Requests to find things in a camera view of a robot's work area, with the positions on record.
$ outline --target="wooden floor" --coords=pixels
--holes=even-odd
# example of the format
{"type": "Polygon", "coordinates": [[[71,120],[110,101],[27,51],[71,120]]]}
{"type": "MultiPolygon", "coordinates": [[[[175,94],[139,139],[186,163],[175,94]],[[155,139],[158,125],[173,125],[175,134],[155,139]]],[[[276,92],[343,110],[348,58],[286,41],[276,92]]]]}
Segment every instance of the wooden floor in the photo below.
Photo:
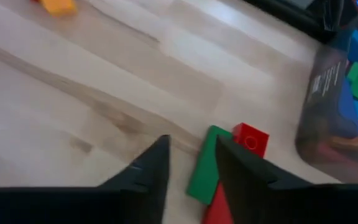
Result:
{"type": "Polygon", "coordinates": [[[0,0],[0,186],[98,185],[172,135],[164,223],[207,128],[270,134],[266,158],[314,183],[294,137],[319,44],[238,0],[83,0],[73,17],[0,0]]]}

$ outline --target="red block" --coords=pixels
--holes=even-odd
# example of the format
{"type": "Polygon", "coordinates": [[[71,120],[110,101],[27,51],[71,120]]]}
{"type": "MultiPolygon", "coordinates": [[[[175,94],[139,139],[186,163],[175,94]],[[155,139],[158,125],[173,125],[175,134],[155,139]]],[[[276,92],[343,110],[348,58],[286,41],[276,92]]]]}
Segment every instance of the red block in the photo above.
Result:
{"type": "MultiPolygon", "coordinates": [[[[232,133],[236,143],[243,145],[245,149],[250,149],[263,158],[267,141],[269,140],[268,134],[244,123],[236,125],[232,133]]],[[[233,224],[223,185],[220,182],[211,205],[205,211],[202,224],[233,224]]]]}

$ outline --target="yellow lego brick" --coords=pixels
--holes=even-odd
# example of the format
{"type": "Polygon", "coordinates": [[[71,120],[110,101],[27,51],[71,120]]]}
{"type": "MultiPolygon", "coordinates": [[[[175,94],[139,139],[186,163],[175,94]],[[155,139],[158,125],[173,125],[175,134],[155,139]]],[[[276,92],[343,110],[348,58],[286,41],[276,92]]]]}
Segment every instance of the yellow lego brick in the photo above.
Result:
{"type": "Polygon", "coordinates": [[[54,16],[63,16],[76,12],[74,0],[41,0],[41,3],[54,16]]]}

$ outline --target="light wood grain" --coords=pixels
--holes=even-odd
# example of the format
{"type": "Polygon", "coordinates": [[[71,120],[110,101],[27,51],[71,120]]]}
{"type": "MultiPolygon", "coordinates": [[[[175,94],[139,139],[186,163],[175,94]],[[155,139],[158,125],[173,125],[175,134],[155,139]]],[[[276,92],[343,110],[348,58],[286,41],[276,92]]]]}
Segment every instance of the light wood grain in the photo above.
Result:
{"type": "Polygon", "coordinates": [[[0,186],[98,185],[171,134],[164,223],[199,223],[201,140],[240,122],[269,133],[269,161],[337,182],[294,145],[315,40],[241,1],[103,1],[56,18],[0,0],[0,186]]]}

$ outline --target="yellow block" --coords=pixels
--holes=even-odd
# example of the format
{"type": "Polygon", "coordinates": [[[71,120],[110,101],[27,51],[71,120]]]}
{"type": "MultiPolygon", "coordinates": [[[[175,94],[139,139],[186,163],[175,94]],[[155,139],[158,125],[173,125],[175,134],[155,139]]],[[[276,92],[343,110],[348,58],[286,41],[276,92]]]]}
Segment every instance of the yellow block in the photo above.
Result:
{"type": "Polygon", "coordinates": [[[41,3],[54,16],[63,16],[76,12],[74,0],[41,0],[41,3]]]}

